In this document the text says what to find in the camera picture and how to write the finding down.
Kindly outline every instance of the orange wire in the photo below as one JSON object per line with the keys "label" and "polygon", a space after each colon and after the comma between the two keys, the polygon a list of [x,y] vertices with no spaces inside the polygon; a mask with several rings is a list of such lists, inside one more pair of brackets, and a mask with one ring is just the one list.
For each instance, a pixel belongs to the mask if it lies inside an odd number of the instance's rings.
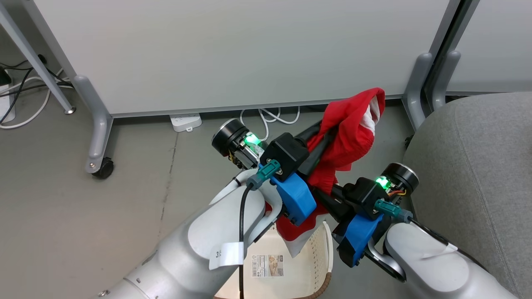
{"label": "orange wire", "polygon": [[392,195],[396,195],[396,194],[399,195],[399,196],[403,196],[403,195],[406,195],[406,191],[396,190],[396,191],[388,193],[388,196],[392,196]]}

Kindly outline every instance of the wire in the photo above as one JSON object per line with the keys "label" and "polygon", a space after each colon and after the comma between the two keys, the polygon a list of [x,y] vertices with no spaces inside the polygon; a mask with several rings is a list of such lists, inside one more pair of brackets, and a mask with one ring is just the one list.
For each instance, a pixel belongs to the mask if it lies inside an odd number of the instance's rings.
{"label": "wire", "polygon": [[[64,83],[61,83],[61,82],[58,82],[57,85],[58,85],[59,87],[63,87],[63,88],[72,88],[72,89],[73,89],[72,86],[70,86],[70,85],[65,85]],[[35,89],[35,88],[39,88],[39,87],[47,87],[47,85],[46,85],[46,84],[40,84],[40,85],[31,86],[31,87],[26,87],[26,88],[23,88],[22,91],[25,92],[26,90],[31,90],[31,89]],[[14,94],[16,94],[16,93],[17,93],[17,92],[10,92],[10,93],[7,93],[7,94],[2,94],[2,95],[0,95],[0,97],[9,96],[9,95],[14,95]]]}
{"label": "wire", "polygon": [[4,70],[14,70],[14,71],[29,71],[33,68],[27,68],[27,69],[18,69],[18,68],[4,68]]}
{"label": "wire", "polygon": [[406,195],[406,191],[396,190],[396,191],[392,191],[392,192],[388,193],[388,197],[390,197],[392,195],[403,196],[403,195]]}
{"label": "wire", "polygon": [[7,68],[13,69],[13,68],[16,68],[16,67],[18,67],[18,66],[20,66],[20,65],[23,65],[23,64],[26,63],[26,62],[28,62],[28,60],[24,60],[24,61],[22,61],[21,63],[19,63],[19,64],[17,64],[17,65],[7,65],[7,64],[2,63],[2,62],[0,62],[0,64],[3,65],[3,66],[5,66],[5,67],[7,67]]}
{"label": "wire", "polygon": [[[54,75],[59,76],[59,74],[61,74],[62,71],[63,71],[63,69],[59,70],[59,72],[57,72],[57,75],[56,75],[56,74],[54,74]],[[9,90],[11,90],[11,89],[13,89],[13,88],[16,88],[17,86],[20,86],[19,90],[18,90],[17,92],[14,92],[14,93],[16,93],[17,95],[15,95],[15,99],[13,100],[13,103],[11,104],[9,110],[7,111],[7,113],[6,113],[6,115],[3,117],[3,119],[0,121],[0,128],[1,128],[1,129],[15,129],[15,128],[22,127],[22,126],[24,126],[25,124],[28,124],[30,121],[32,121],[34,118],[36,118],[36,117],[41,113],[41,111],[44,109],[44,107],[45,107],[46,104],[48,103],[48,100],[50,99],[50,94],[52,93],[52,91],[51,91],[51,90],[48,90],[48,92],[46,93],[46,97],[45,97],[45,99],[44,99],[43,104],[41,105],[41,107],[39,108],[39,110],[37,110],[37,112],[36,112],[32,117],[28,118],[27,120],[25,120],[25,121],[23,121],[23,122],[21,122],[21,123],[14,124],[14,125],[12,125],[12,126],[3,126],[3,125],[2,125],[2,121],[4,121],[4,119],[5,119],[5,118],[7,117],[7,115],[10,113],[11,109],[13,109],[13,106],[15,105],[15,102],[16,102],[16,100],[18,99],[18,96],[20,95],[20,92],[22,92],[22,91],[24,91],[24,90],[29,90],[29,89],[33,89],[33,88],[37,88],[37,87],[44,87],[44,86],[46,86],[46,85],[37,85],[37,86],[32,86],[32,87],[28,87],[28,88],[22,89],[22,86],[24,85],[24,83],[27,82],[27,81],[29,81],[29,80],[41,80],[41,81],[43,80],[41,77],[31,77],[31,78],[27,78],[29,72],[31,72],[31,70],[28,71],[28,73],[26,74],[24,80],[23,80],[21,83],[15,85],[15,86],[13,86],[13,87],[10,87],[10,88],[8,88],[8,89],[5,89],[5,90],[0,91],[0,94],[1,94],[1,93],[6,92],[6,91],[9,91]],[[73,88],[73,87],[71,87],[71,86],[64,86],[64,85],[60,85],[60,84],[62,84],[62,83],[59,83],[59,82],[57,83],[57,85],[58,85],[59,87],[63,87],[63,88]]]}
{"label": "wire", "polygon": [[[445,246],[451,244],[451,241],[449,241],[449,239],[447,239],[446,237],[442,236],[441,234],[433,231],[432,229],[422,225],[421,223],[419,223],[418,221],[414,220],[412,217],[408,217],[408,220],[410,220],[412,223],[414,223],[415,225],[417,225],[420,229],[422,229],[424,232],[428,233],[429,236],[431,236],[432,238],[435,238],[436,240],[440,241],[441,243],[443,243]],[[470,259],[473,263],[477,264],[479,267],[481,267],[482,269],[484,269],[484,271],[488,272],[488,269],[486,269],[486,267],[484,267],[484,265],[482,265],[479,261],[477,261],[473,256],[471,256],[469,253],[465,252],[464,250],[458,248],[458,246],[454,245],[456,247],[456,251],[460,254],[462,254],[463,256],[467,257],[468,259]]]}
{"label": "wire", "polygon": [[[32,69],[33,69],[33,68],[27,68],[27,69],[18,69],[18,68],[16,68],[16,67],[18,67],[19,65],[21,65],[21,64],[24,63],[24,62],[27,62],[27,60],[26,60],[26,61],[23,61],[23,62],[21,62],[21,63],[19,63],[19,64],[17,64],[17,65],[15,65],[15,66],[13,66],[13,67],[10,66],[10,65],[3,64],[3,63],[0,63],[0,64],[1,64],[1,65],[5,65],[7,68],[4,68],[4,69],[6,69],[6,70],[29,71],[29,70],[32,70]],[[64,79],[59,78],[59,76],[56,75],[54,72],[52,72],[49,68],[47,68],[47,67],[45,67],[45,68],[46,68],[46,70],[47,70],[47,71],[48,71],[53,77],[55,77],[55,78],[56,78],[57,80],[59,80],[60,82],[68,83],[68,82],[66,82]]]}
{"label": "wire", "polygon": [[17,93],[15,94],[15,99],[13,100],[13,103],[11,103],[11,105],[9,106],[9,108],[7,109],[7,112],[5,113],[5,115],[2,117],[2,119],[0,120],[0,124],[2,124],[2,122],[4,121],[4,119],[7,117],[7,115],[11,112],[11,110],[13,109],[13,107],[15,107],[15,103],[16,101],[19,99],[19,96],[20,96],[20,92],[22,91],[22,86],[24,86],[24,82],[26,81],[26,79],[28,78],[28,76],[30,75],[31,71],[33,70],[33,68],[31,70],[29,70],[26,75],[24,75],[24,79],[22,79],[22,82],[20,82],[20,88],[19,90],[17,91]]}
{"label": "wire", "polygon": [[[280,121],[280,122],[282,122],[284,124],[294,124],[299,119],[299,116],[300,116],[300,113],[301,113],[301,107],[298,106],[297,107],[296,118],[293,121],[286,121],[286,120],[280,118],[280,116],[281,116],[281,108],[278,107],[277,109],[278,109],[277,116],[275,116],[273,113],[271,113],[270,111],[268,111],[266,109],[263,109],[263,108],[258,109],[259,114],[260,114],[261,119],[262,119],[262,123],[264,124],[264,128],[266,130],[266,136],[264,138],[259,138],[260,141],[268,140],[268,137],[270,137],[270,129],[268,128],[268,123],[273,123],[273,122],[276,122],[276,121]],[[244,124],[244,120],[242,119],[242,115],[244,115],[244,111],[246,111],[246,110],[244,109],[244,110],[240,111],[240,122],[242,124]],[[273,119],[266,119],[262,112],[266,112],[269,116],[273,117]]]}
{"label": "wire", "polygon": [[[244,208],[246,205],[247,194],[252,187],[253,184],[247,185],[244,193],[242,193],[242,201],[240,202],[240,231],[238,234],[239,242],[244,242]],[[240,291],[240,299],[244,299],[244,265],[238,267],[238,290]]]}

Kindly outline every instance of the label sticker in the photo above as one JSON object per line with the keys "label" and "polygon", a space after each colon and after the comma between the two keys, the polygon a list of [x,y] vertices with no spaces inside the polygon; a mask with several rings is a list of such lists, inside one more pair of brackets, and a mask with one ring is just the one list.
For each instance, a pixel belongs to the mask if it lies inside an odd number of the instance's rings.
{"label": "label sticker", "polygon": [[285,267],[282,255],[252,255],[251,277],[283,277]]}
{"label": "label sticker", "polygon": [[244,242],[223,243],[213,247],[209,259],[209,270],[223,266],[244,264]]}

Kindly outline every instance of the white cable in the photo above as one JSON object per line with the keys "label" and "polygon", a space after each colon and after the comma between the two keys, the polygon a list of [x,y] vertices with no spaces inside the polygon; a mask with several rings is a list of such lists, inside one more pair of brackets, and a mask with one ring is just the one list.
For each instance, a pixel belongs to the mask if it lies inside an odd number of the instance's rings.
{"label": "white cable", "polygon": [[[300,112],[301,112],[301,107],[298,106],[297,107],[296,118],[293,121],[286,121],[286,120],[280,118],[280,116],[281,116],[281,108],[278,107],[277,109],[278,109],[277,116],[275,116],[273,113],[271,113],[270,111],[268,111],[266,109],[263,109],[263,108],[259,109],[259,115],[261,116],[262,122],[264,123],[264,128],[266,130],[266,136],[264,138],[259,138],[260,141],[268,140],[268,137],[270,137],[270,129],[268,128],[268,123],[273,123],[273,122],[276,122],[276,121],[280,121],[280,122],[285,123],[285,124],[294,124],[299,119]],[[244,109],[244,110],[240,111],[240,122],[242,124],[244,124],[244,120],[242,119],[242,115],[244,115],[244,111],[246,111],[246,110]],[[262,114],[263,111],[266,112],[269,116],[273,117],[273,119],[266,119],[264,117],[264,114]]]}
{"label": "white cable", "polygon": [[[60,74],[62,71],[63,71],[63,69],[59,70],[59,72],[57,72],[56,75],[59,76],[59,74]],[[27,78],[26,81],[25,81],[24,83],[28,82],[29,80],[41,80],[41,81],[43,81],[43,79],[42,79],[41,77],[30,77],[30,78]],[[15,86],[12,86],[12,87],[10,87],[10,88],[8,88],[8,89],[5,89],[5,90],[1,91],[1,92],[0,92],[0,95],[5,94],[6,92],[8,92],[8,91],[11,90],[11,89],[14,89],[14,88],[19,87],[21,84],[22,84],[22,83],[19,83],[19,84],[15,85]],[[62,87],[62,88],[72,88],[72,87],[70,87],[70,86],[59,86],[59,87]],[[22,127],[22,126],[24,126],[25,124],[28,124],[30,121],[32,121],[34,118],[36,118],[36,117],[41,113],[41,111],[44,109],[44,107],[45,107],[46,104],[48,103],[48,100],[50,99],[50,94],[51,94],[51,93],[52,93],[52,91],[51,91],[51,90],[48,90],[48,93],[46,93],[46,98],[44,99],[44,102],[43,102],[42,106],[39,108],[39,110],[37,110],[37,112],[36,112],[32,117],[28,118],[26,121],[23,121],[23,122],[18,123],[18,124],[14,124],[14,125],[12,125],[12,126],[3,126],[3,125],[0,124],[0,129],[15,129],[15,128]]]}

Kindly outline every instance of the white wall panel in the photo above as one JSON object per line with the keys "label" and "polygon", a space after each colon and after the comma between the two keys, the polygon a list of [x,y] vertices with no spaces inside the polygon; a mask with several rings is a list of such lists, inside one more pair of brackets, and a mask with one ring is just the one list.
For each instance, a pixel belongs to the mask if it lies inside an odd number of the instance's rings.
{"label": "white wall panel", "polygon": [[456,50],[448,91],[531,91],[532,1],[480,0]]}
{"label": "white wall panel", "polygon": [[35,0],[111,114],[404,92],[448,1]]}

